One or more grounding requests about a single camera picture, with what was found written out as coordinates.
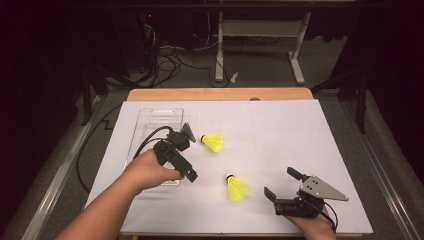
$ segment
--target yellow shuttlecock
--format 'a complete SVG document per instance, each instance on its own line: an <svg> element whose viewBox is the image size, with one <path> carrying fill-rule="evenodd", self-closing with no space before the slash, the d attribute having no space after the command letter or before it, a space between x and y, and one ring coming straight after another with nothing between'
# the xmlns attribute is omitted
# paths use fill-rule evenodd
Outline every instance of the yellow shuttlecock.
<svg viewBox="0 0 424 240"><path fill-rule="evenodd" d="M203 135L200 138L200 142L204 143L212 152L217 153L222 148L224 143L224 136L220 133Z"/></svg>
<svg viewBox="0 0 424 240"><path fill-rule="evenodd" d="M227 175L227 184L228 196L233 202L243 199L249 193L250 187L232 174Z"/></svg>

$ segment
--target wooden table edge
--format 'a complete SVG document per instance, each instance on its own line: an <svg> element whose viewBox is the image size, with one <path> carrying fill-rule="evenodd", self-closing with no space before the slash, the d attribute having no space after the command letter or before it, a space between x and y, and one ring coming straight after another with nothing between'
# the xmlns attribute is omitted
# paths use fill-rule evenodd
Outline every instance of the wooden table edge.
<svg viewBox="0 0 424 240"><path fill-rule="evenodd" d="M127 101L310 100L305 87L289 88L154 88L133 89Z"/></svg>

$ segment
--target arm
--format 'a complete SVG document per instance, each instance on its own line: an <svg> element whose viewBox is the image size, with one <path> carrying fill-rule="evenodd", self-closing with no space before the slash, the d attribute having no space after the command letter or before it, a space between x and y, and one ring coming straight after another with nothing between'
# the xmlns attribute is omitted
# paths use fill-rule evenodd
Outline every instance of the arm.
<svg viewBox="0 0 424 240"><path fill-rule="evenodd" d="M153 150L135 158L56 239L115 239L131 202L145 189L182 179L177 170L160 166Z"/></svg>
<svg viewBox="0 0 424 240"><path fill-rule="evenodd" d="M305 235L308 240L335 240L331 223L325 219L321 214L315 218L299 218L286 216L286 218L294 223Z"/></svg>

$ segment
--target wrist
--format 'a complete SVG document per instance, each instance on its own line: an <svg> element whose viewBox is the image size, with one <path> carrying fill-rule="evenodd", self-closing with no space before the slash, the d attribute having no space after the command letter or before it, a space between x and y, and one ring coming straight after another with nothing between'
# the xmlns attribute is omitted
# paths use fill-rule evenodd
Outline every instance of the wrist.
<svg viewBox="0 0 424 240"><path fill-rule="evenodd" d="M314 232L313 234L305 233L305 238L307 240L336 240L336 235L332 230Z"/></svg>

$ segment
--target table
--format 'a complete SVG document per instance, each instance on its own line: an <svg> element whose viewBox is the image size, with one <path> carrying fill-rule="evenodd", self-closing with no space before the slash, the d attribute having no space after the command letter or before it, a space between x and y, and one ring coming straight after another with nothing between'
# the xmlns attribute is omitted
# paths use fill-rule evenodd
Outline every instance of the table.
<svg viewBox="0 0 424 240"><path fill-rule="evenodd" d="M178 186L160 186L137 196L121 234L299 236L293 224L275 215L263 194L267 186L278 198L296 196L300 182L285 173L289 166L317 175L349 196L348 202L327 201L339 215L339 236L372 233L319 102L305 88L133 90L121 109L87 204L122 172L131 155L138 112L145 108L182 108L193 131L219 129L225 143L218 154L192 144L182 155L199 177L193 183L185 179ZM224 179L228 171L251 186L246 199L228 200Z"/></svg>
<svg viewBox="0 0 424 240"><path fill-rule="evenodd" d="M319 0L314 2L352 2L355 0ZM251 0L240 0L236 2L252 2ZM266 2L287 2L285 0L262 1ZM297 0L296 2L312 2L310 0ZM300 69L298 56L299 51L308 28L311 12L305 12L302 19L296 21L269 21L269 20L229 20L224 19L224 14L219 13L218 22L218 51L216 55L215 80L221 82L224 79L224 51L222 48L224 36L262 36L262 37L289 37L296 38L296 46L293 51L288 52L290 64L296 82L305 84L302 70Z"/></svg>

